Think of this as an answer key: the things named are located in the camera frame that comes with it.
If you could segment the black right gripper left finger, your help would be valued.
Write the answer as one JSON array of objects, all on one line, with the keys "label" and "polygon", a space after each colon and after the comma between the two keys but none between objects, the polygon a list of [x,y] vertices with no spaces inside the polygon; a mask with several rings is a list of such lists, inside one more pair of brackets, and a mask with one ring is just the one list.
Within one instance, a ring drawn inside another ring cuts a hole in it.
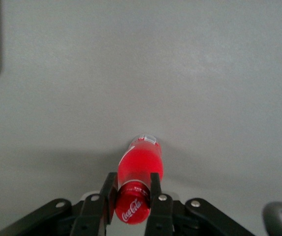
[{"label": "black right gripper left finger", "polygon": [[100,192],[86,197],[75,218],[72,236],[105,236],[111,224],[118,194],[118,175],[109,173]]}]

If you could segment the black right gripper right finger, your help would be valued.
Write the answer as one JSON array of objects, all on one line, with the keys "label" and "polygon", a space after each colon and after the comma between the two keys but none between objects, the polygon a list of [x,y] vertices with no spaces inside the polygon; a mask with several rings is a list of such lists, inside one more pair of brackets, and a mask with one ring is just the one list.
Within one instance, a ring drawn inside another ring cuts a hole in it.
[{"label": "black right gripper right finger", "polygon": [[173,199],[163,193],[158,173],[151,173],[150,214],[147,219],[145,236],[173,235]]}]

